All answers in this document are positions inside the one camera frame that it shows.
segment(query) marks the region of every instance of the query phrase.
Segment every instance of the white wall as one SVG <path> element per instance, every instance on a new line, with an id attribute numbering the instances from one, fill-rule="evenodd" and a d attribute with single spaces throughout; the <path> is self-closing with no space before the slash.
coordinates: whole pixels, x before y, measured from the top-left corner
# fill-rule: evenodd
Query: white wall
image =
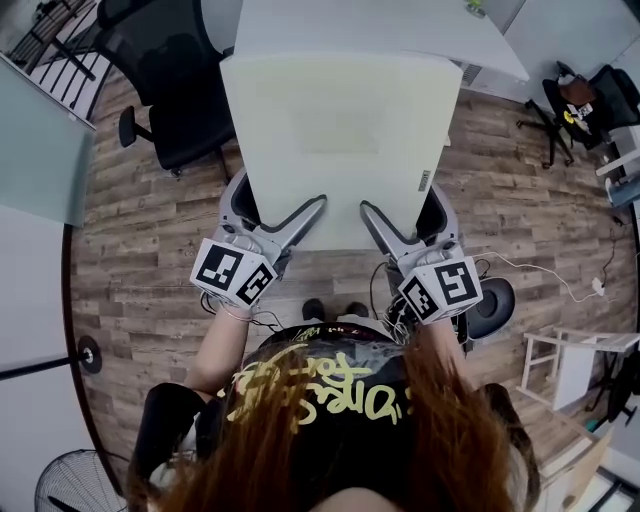
<path id="1" fill-rule="evenodd" d="M 13 0 L 0 6 L 0 52 L 9 52 L 33 26 L 40 0 Z"/>
<path id="2" fill-rule="evenodd" d="M 201 5 L 209 40 L 222 53 L 236 43 L 242 0 L 202 0 Z"/>
<path id="3" fill-rule="evenodd" d="M 640 22 L 622 0 L 526 0 L 505 38 L 530 80 L 520 82 L 483 69 L 471 88 L 548 105 L 542 80 L 556 76 L 556 60 L 591 77 L 638 37 Z"/>
<path id="4" fill-rule="evenodd" d="M 0 205 L 0 367 L 66 355 L 63 225 Z M 33 510 L 41 472 L 92 448 L 68 367 L 0 382 L 0 509 Z"/>
<path id="5" fill-rule="evenodd" d="M 611 65 L 624 69 L 636 87 L 640 88 L 640 38 L 622 52 Z"/>

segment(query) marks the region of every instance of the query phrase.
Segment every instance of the fan grille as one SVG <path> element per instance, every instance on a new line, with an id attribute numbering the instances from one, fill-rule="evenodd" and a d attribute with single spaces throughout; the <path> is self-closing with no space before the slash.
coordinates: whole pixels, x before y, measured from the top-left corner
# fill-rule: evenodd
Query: fan grille
<path id="1" fill-rule="evenodd" d="M 127 508 L 94 450 L 66 453 L 45 468 L 36 487 L 36 512 L 60 512 L 49 496 L 79 512 L 119 512 Z"/>

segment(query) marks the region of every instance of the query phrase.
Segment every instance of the black t-shirt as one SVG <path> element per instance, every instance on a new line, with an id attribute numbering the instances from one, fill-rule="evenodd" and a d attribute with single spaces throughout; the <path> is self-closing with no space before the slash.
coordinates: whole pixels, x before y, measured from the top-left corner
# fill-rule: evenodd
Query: black t-shirt
<path id="1" fill-rule="evenodd" d="M 346 323 L 293 327 L 273 335 L 207 404 L 177 384 L 153 388 L 134 450 L 137 476 L 149 479 L 189 431 L 193 435 L 195 430 L 196 456 L 210 456 L 222 422 L 233 421 L 237 394 L 250 392 L 246 384 L 262 371 L 261 365 L 289 351 L 317 369 L 307 385 L 309 395 L 302 404 L 307 414 L 301 415 L 292 446 L 291 474 L 298 495 L 308 501 L 301 509 L 350 487 L 371 489 L 397 502 L 408 481 L 411 454 L 403 347 L 375 330 Z"/>

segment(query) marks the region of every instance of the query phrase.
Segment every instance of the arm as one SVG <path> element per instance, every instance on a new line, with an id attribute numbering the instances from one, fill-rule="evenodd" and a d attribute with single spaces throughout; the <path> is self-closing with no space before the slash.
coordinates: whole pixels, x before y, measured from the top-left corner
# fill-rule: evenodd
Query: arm
<path id="1" fill-rule="evenodd" d="M 456 333 L 453 331 L 451 320 L 445 318 L 439 322 L 423 325 L 421 329 L 426 338 L 425 341 L 435 346 L 445 368 L 447 368 L 447 361 L 450 361 L 451 366 L 458 372 L 462 380 L 467 381 L 473 389 L 476 389 L 477 383 L 471 374 Z"/>
<path id="2" fill-rule="evenodd" d="M 221 305 L 184 385 L 207 401 L 222 389 L 242 362 L 250 321 L 250 311 Z"/>

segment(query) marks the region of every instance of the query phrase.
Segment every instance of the white cable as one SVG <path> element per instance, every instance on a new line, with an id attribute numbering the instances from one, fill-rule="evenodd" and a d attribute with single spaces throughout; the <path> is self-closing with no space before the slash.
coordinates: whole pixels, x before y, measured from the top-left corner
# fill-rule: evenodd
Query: white cable
<path id="1" fill-rule="evenodd" d="M 587 295 L 586 297 L 578 300 L 573 296 L 573 293 L 571 292 L 571 288 L 569 288 L 569 284 L 564 279 L 562 279 L 558 274 L 556 274 L 553 270 L 549 270 L 548 268 L 544 268 L 544 267 L 539 267 L 538 265 L 529 265 L 528 263 L 523 263 L 521 265 L 516 265 L 515 263 L 511 263 L 507 258 L 505 258 L 504 256 L 501 256 L 497 252 L 493 252 L 493 251 L 483 252 L 482 254 L 476 254 L 476 255 L 471 256 L 471 257 L 472 258 L 480 258 L 481 256 L 489 256 L 491 254 L 493 254 L 494 256 L 497 256 L 502 261 L 504 261 L 507 265 L 511 265 L 513 268 L 535 268 L 535 269 L 544 270 L 545 272 L 549 272 L 550 274 L 553 274 L 554 276 L 556 276 L 556 278 L 562 284 L 564 284 L 567 287 L 567 291 L 569 292 L 569 295 L 574 300 L 574 302 L 582 302 L 582 301 L 587 300 L 589 297 L 595 297 L 596 295 L 598 295 L 598 293 L 594 292 L 594 293 L 591 293 L 591 294 Z"/>
<path id="2" fill-rule="evenodd" d="M 227 309 L 227 306 L 225 306 L 225 303 L 224 303 L 224 302 L 222 302 L 222 301 L 220 301 L 220 307 L 221 307 L 221 308 L 222 308 L 222 310 L 223 310 L 227 315 L 229 315 L 231 318 L 235 318 L 236 320 L 240 320 L 241 322 L 247 322 L 247 323 L 250 323 L 250 322 L 253 320 L 253 318 L 252 318 L 252 316 L 253 316 L 253 315 L 252 315 L 252 313 L 251 313 L 251 310 L 249 310 L 249 314 L 251 314 L 252 316 L 250 316 L 249 318 L 242 318 L 242 317 L 240 317 L 240 316 L 234 315 L 231 311 L 229 311 L 229 310 Z"/>

